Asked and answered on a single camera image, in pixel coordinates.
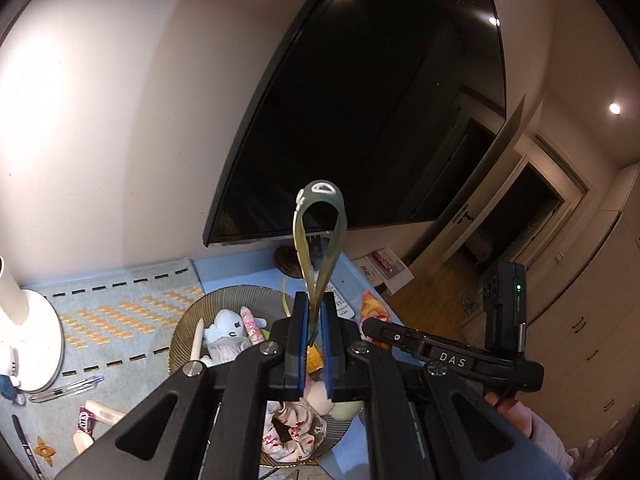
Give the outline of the person's right hand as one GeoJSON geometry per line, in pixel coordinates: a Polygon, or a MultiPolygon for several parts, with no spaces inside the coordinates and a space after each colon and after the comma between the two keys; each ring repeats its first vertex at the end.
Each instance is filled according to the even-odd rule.
{"type": "Polygon", "coordinates": [[[485,393],[484,399],[515,428],[518,428],[526,438],[532,436],[533,413],[522,402],[498,396],[497,393],[491,391],[485,393]]]}

